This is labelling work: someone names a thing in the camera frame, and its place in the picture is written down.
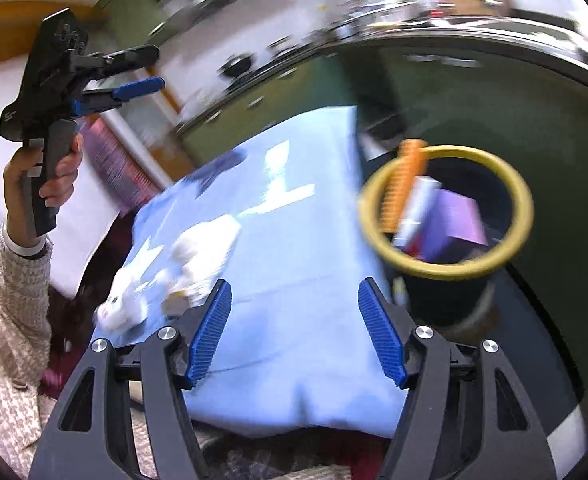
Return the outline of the person left hand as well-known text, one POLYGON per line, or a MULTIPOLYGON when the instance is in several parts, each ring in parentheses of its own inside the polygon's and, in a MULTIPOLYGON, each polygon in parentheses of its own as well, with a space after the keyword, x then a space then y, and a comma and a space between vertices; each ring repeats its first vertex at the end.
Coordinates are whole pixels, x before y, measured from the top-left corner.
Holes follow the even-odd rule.
MULTIPOLYGON (((72 196, 82 159, 82 144, 84 138, 77 133, 70 142, 70 150, 56 165, 54 177, 40 188, 38 195, 48 207, 63 206, 72 196)), ((3 171, 6 232, 15 244, 24 248, 36 247, 38 238, 28 228, 21 180, 39 162, 41 155, 40 148, 36 146, 19 148, 3 171)))

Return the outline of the beige knit sleeve forearm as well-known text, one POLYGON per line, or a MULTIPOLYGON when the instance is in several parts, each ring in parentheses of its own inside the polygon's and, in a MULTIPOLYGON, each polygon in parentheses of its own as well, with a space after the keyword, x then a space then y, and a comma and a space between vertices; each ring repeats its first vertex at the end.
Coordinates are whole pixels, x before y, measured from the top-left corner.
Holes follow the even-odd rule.
POLYGON ((0 456, 22 479, 55 407, 39 392, 50 356, 51 252, 45 237, 26 249, 0 230, 0 456))

